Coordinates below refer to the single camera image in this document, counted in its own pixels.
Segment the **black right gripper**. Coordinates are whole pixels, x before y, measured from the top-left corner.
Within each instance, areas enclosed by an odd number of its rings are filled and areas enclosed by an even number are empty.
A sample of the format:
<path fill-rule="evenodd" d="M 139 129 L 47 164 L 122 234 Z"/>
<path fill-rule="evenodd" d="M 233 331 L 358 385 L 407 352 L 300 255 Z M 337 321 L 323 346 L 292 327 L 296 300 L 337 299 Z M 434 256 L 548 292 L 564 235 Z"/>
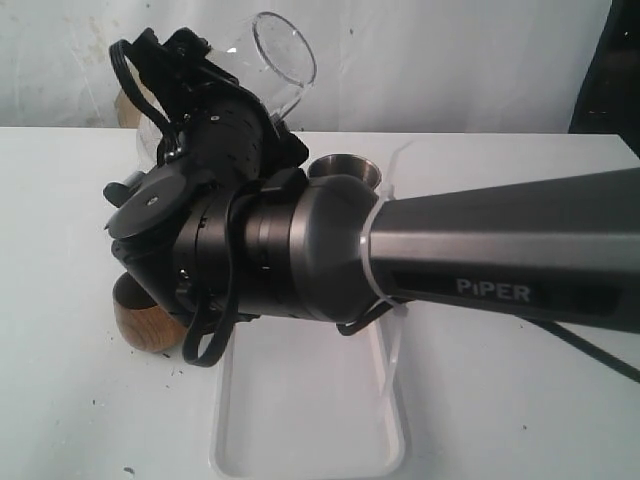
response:
<path fill-rule="evenodd" d="M 296 27 L 242 27 L 213 45 L 182 27 L 137 38 L 137 70 L 158 107 L 164 164 L 207 169 L 219 183 L 300 166 L 308 147 L 287 125 L 310 88 L 310 44 Z"/>

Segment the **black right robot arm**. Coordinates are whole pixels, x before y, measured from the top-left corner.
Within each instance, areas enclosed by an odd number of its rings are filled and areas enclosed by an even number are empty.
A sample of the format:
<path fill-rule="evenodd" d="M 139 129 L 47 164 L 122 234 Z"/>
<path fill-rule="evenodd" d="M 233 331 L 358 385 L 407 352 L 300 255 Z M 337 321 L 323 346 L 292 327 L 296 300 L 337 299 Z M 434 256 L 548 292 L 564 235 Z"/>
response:
<path fill-rule="evenodd" d="M 424 300 L 521 318 L 639 329 L 639 173 L 626 169 L 384 199 L 311 178 L 286 115 L 316 65 L 295 33 L 217 53 L 192 30 L 109 49 L 160 131 L 155 165 L 105 197 L 126 271 L 178 322 L 275 315 L 349 325 Z"/>

